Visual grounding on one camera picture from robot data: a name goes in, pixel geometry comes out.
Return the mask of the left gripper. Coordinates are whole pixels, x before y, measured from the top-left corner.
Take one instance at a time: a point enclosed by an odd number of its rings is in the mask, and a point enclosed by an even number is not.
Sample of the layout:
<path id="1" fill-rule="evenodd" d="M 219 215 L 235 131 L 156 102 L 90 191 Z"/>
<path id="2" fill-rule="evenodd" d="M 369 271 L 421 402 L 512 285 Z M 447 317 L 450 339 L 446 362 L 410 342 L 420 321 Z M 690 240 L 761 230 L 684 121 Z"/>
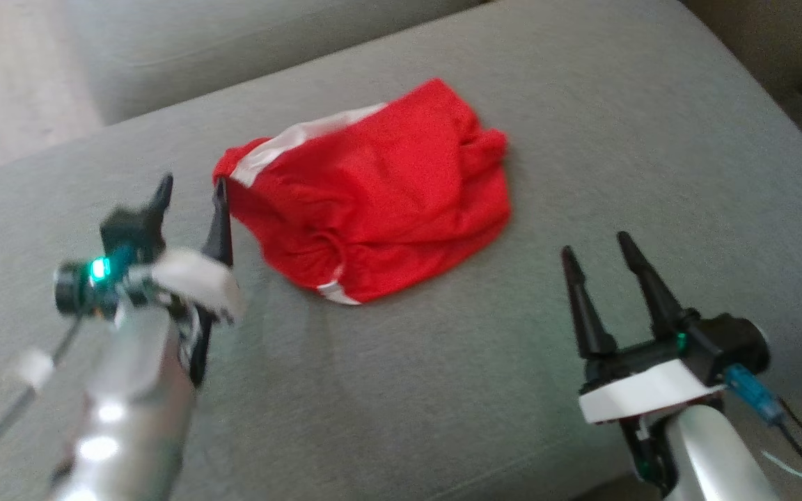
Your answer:
<path id="1" fill-rule="evenodd" d="M 143 209 L 115 209 L 100 225 L 100 235 L 105 256 L 129 261 L 117 287 L 119 299 L 132 305 L 160 305 L 191 324 L 191 332 L 182 340 L 180 360 L 199 388 L 206 376 L 214 324 L 240 320 L 244 303 L 233 273 L 227 180 L 219 177 L 214 184 L 213 217 L 201 250 L 165 244 L 162 225 L 173 188 L 174 175 L 165 173 Z"/>

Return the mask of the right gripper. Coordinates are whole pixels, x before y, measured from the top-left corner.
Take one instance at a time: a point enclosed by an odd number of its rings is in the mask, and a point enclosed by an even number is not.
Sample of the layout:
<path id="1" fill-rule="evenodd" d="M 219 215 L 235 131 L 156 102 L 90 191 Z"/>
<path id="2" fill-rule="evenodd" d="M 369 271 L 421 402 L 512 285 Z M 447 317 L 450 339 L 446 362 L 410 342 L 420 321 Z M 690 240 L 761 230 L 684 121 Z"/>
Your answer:
<path id="1" fill-rule="evenodd" d="M 676 342 L 659 342 L 684 336 L 695 310 L 682 307 L 629 232 L 618 232 L 617 239 L 640 285 L 656 340 L 632 353 L 618 351 L 585 287 L 573 248 L 564 246 L 560 256 L 567 298 L 577 352 L 585 361 L 579 397 L 583 418 L 589 424 L 620 426 L 634 475 L 662 497 L 721 498 L 723 473 L 711 447 L 723 421 L 721 399 L 688 371 Z"/>

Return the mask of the grey sofa seat cushion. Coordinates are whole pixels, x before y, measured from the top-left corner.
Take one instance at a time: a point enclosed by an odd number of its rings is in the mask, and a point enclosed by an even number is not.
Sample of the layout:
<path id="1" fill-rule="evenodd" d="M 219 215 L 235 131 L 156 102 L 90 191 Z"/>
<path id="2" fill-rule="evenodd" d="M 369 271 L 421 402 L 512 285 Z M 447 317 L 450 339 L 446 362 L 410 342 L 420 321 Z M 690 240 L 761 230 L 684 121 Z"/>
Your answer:
<path id="1" fill-rule="evenodd" d="M 233 228 L 247 311 L 213 335 L 172 501 L 567 499 L 628 470 L 577 406 L 560 248 L 605 326 L 649 335 L 624 230 L 684 305 L 747 317 L 802 393 L 802 133 L 678 0 L 507 0 L 153 112 L 0 167 L 0 414 L 14 361 L 67 329 L 53 272 L 175 175 L 200 246 L 229 148 L 441 77 L 505 132 L 512 218 L 445 275 L 360 307 L 290 285 Z"/>

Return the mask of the red and white garment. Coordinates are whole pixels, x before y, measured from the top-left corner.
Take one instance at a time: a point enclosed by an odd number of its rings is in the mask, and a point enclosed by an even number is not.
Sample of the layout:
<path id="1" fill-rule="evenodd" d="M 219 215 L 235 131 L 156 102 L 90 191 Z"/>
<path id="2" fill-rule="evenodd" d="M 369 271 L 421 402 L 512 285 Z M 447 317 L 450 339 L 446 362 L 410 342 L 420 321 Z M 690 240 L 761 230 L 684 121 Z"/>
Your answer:
<path id="1" fill-rule="evenodd" d="M 510 219 L 508 137 L 441 79 L 225 151 L 229 212 L 293 285 L 358 305 L 433 279 Z"/>

